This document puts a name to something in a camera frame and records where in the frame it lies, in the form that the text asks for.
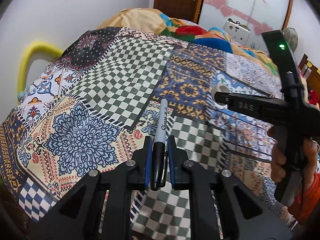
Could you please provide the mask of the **right hand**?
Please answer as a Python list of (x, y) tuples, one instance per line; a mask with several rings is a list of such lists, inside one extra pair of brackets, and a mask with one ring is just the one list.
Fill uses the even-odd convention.
[[(285, 178), (286, 172), (283, 169), (283, 165), (286, 163), (286, 157), (281, 151), (278, 145), (278, 139), (280, 138), (280, 127), (272, 126), (267, 135), (277, 142), (272, 148), (272, 161), (271, 161), (271, 179), (275, 183), (279, 183)], [(314, 173), (317, 166), (318, 145), (315, 141), (310, 139), (304, 140), (303, 152), (308, 159), (308, 164), (304, 170), (304, 188), (299, 186), (296, 189), (295, 195), (301, 195), (302, 191), (307, 191), (313, 184)]]

